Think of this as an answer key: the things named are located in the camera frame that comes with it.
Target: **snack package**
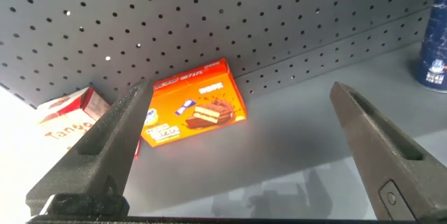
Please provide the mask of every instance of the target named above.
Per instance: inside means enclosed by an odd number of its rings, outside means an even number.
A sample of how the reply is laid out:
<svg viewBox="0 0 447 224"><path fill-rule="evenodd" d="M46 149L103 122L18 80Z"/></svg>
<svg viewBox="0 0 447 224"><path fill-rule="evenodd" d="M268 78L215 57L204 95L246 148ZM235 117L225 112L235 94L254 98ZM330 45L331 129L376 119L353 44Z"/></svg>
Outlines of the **snack package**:
<svg viewBox="0 0 447 224"><path fill-rule="evenodd" d="M41 137L69 150L109 107L91 87L43 103L37 107Z"/></svg>
<svg viewBox="0 0 447 224"><path fill-rule="evenodd" d="M225 59L154 83L142 137L153 147L247 118Z"/></svg>

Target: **brand logo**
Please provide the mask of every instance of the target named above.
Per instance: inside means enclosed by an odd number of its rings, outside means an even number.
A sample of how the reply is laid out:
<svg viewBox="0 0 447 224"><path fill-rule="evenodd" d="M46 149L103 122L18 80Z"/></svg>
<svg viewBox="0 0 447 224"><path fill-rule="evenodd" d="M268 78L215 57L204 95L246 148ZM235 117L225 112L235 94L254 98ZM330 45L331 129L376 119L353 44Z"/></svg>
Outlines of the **brand logo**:
<svg viewBox="0 0 447 224"><path fill-rule="evenodd" d="M436 59L432 62L432 67L430 67L430 71L436 74L444 72L444 61L440 59Z"/></svg>
<svg viewBox="0 0 447 224"><path fill-rule="evenodd" d="M53 137L56 140L60 140L63 137L70 135L70 133L81 132L86 133L93 124L84 122L82 124L72 124L71 127L64 128L56 132L48 132L45 134L46 137Z"/></svg>
<svg viewBox="0 0 447 224"><path fill-rule="evenodd" d="M149 109L146 114L145 125L153 125L159 120L159 115L155 109Z"/></svg>
<svg viewBox="0 0 447 224"><path fill-rule="evenodd" d="M60 98L57 102L51 104L48 109L51 109L56 106L60 106L61 104L65 103L65 101L67 101L68 99L70 99L70 97L68 97L68 96L64 97L64 98Z"/></svg>
<svg viewBox="0 0 447 224"><path fill-rule="evenodd" d="M223 87L224 87L224 84L219 82L217 84L211 84L210 86L207 86L205 88L200 88L198 90L198 92L200 92L200 94L206 94L206 93L211 92L211 91L216 91L218 89L222 89Z"/></svg>

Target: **orange snack box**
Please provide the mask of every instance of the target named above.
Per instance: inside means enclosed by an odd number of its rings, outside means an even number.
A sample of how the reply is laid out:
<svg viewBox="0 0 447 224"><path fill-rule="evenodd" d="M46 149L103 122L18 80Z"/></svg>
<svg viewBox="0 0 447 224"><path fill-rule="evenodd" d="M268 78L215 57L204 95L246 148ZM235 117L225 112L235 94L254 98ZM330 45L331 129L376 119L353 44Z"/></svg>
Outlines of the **orange snack box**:
<svg viewBox="0 0 447 224"><path fill-rule="evenodd" d="M225 59L154 83L142 137L153 147L247 118Z"/></svg>

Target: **cake slice picture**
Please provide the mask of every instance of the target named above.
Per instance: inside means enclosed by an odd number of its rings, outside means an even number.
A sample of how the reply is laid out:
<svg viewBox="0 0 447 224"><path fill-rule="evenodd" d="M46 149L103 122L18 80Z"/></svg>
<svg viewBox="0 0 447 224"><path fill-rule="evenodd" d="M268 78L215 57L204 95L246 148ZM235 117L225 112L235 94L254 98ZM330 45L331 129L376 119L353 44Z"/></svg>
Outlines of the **cake slice picture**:
<svg viewBox="0 0 447 224"><path fill-rule="evenodd" d="M234 107L225 100L216 99L210 104L195 106L186 124L190 129L198 129L225 124L233 118Z"/></svg>

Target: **shelf surface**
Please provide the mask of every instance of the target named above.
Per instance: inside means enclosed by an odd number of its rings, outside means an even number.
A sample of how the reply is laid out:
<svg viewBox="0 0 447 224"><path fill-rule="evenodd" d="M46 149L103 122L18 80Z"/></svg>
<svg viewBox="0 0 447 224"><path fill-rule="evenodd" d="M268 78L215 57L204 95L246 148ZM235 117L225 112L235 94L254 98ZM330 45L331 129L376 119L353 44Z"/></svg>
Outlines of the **shelf surface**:
<svg viewBox="0 0 447 224"><path fill-rule="evenodd" d="M411 74L420 43L248 102L249 118L157 148L142 145L124 196L132 216L374 219L329 99L357 89L447 164L445 94Z"/></svg>

